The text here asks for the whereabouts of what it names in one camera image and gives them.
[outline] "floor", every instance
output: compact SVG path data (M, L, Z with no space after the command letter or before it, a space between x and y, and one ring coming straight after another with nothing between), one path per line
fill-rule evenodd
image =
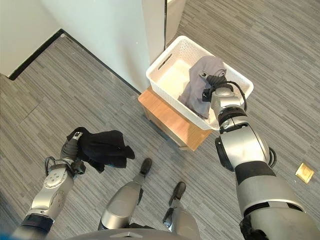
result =
M316 0L188 0L178 30L249 78L248 115L278 154L274 170L320 227L320 3ZM139 170L153 167L132 220L165 230L162 218L178 181L182 203L203 240L242 239L235 176L219 162L211 134L183 152L147 121L138 94L67 37L57 39L15 81L1 76L0 231L12 232L41 189L44 158L58 157L66 135L84 126L123 132L136 159L102 174L87 167L68 194L50 236L97 229L111 196ZM315 175L295 176L301 162Z

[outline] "wire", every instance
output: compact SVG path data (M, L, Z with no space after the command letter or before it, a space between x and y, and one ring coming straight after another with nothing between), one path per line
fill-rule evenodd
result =
M73 170L73 168L71 167L70 163L64 159L55 159L53 156L48 156L45 158L44 160L44 171L45 171L45 175L48 176L49 175L49 162L53 161L54 165L56 165L56 162L64 162L68 168L70 169L72 174L75 174L75 171Z
M247 100L246 100L246 96L245 96L245 94L244 94L244 92L242 91L242 89L241 89L241 87L238 85L238 83L236 83L236 82L234 82L234 81L226 81L228 84L233 84L233 85L235 85L238 89L239 89L239 91L240 91L240 93L241 93L241 96L242 96L242 98L243 98L243 102L244 102L244 111L246 112L247 111Z
M56 160L53 156L48 156L45 158L44 160L44 171L45 171L45 175L48 176L49 175L49 162L53 161L54 165L56 165Z
M66 160L64 160L64 159L58 159L58 160L56 160L56 161L58 161L58 162L64 162L64 163L68 166L68 168L70 169L71 173L74 173L74 170L72 169L70 163L67 162Z
M277 163L277 154L276 154L276 151L273 150L271 147L269 147L269 154L270 154L270 160L268 165L270 166L270 168L273 168Z

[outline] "wooden stool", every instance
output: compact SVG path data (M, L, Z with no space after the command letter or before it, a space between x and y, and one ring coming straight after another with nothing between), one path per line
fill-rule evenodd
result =
M138 98L148 120L154 122L183 151L195 151L213 132L202 130L157 95L151 86Z

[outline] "plastic basket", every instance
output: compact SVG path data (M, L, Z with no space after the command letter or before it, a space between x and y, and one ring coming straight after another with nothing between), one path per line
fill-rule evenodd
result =
M147 69L146 76L150 80L152 89L167 103L203 130L219 130L219 124L212 109L209 118L202 119L178 101L189 82L189 69L203 56L214 56L186 36L177 37L168 48ZM254 89L253 83L224 63L226 79L239 84L248 98ZM239 90L234 87L234 93L243 99Z

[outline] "robotic arm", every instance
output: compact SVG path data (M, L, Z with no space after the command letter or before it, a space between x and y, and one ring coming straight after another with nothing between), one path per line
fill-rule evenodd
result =
M236 175L237 197L243 217L240 229L244 238L320 239L317 226L293 190L269 166L268 145L250 123L233 86L224 76L219 78L204 72L201 76L212 85L202 97L211 102L219 122L220 136L216 138L215 146L220 162ZM244 94L239 90L246 105Z
M26 217L15 230L12 237L21 240L43 240L64 207L68 192L74 185L77 175L84 174L86 167L76 161L77 142L82 132L76 132L61 150L61 159L47 157L45 160L46 178L42 189L33 199ZM49 168L49 161L54 165Z

